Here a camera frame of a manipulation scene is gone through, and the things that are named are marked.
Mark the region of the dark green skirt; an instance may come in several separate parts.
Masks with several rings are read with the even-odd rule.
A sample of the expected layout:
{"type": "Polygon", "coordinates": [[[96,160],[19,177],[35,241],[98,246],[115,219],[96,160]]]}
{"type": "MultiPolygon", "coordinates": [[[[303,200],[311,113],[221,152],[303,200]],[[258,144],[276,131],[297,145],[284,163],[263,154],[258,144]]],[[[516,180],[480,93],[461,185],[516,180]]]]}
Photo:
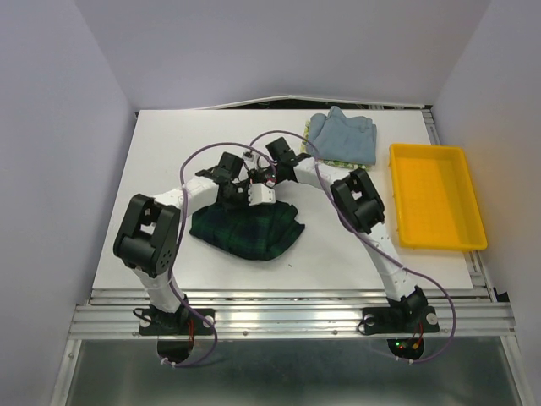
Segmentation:
{"type": "Polygon", "coordinates": [[[305,226],[298,209],[285,202],[227,209],[217,203],[191,216],[189,233],[207,244],[249,261],[272,261],[299,239],[305,226]]]}

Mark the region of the light blue denim skirt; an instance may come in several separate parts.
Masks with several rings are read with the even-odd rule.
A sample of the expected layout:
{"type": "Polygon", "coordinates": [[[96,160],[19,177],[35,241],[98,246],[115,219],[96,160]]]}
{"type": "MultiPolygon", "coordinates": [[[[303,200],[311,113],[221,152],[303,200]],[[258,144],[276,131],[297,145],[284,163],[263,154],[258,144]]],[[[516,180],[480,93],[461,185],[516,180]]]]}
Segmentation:
{"type": "Polygon", "coordinates": [[[371,118],[348,118],[333,106],[327,114],[309,120],[306,151],[323,160],[373,166],[376,163],[377,126],[371,118]]]}

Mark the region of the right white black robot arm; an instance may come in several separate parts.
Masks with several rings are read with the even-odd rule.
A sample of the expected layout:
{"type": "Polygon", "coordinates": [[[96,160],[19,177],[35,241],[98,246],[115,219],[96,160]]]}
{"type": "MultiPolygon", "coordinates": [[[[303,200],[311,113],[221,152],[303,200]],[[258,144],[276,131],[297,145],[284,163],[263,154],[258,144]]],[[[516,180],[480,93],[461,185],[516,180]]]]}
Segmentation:
{"type": "Polygon", "coordinates": [[[266,146],[278,183],[312,185],[330,198],[339,219],[365,245],[384,286],[388,305],[362,308],[358,331],[363,335],[434,333],[440,330],[434,307],[398,260],[385,228],[385,205],[362,168],[349,174],[324,169],[313,156],[297,154],[282,137],[266,146]]]}

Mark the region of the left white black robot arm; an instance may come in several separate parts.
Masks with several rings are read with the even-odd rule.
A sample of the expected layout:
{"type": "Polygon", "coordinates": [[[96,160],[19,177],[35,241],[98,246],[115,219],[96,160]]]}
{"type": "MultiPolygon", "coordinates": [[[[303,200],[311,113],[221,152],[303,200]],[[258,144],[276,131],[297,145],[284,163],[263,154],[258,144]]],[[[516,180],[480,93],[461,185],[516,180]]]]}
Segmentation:
{"type": "Polygon", "coordinates": [[[234,183],[243,166],[242,158],[225,152],[216,166],[197,172],[180,188],[156,196],[137,194],[129,201],[113,254],[133,270],[149,296],[148,307],[134,310],[140,335],[186,334],[194,325],[188,298],[173,275],[178,236],[189,216],[222,196],[240,195],[242,203],[247,201],[247,188],[234,183]]]}

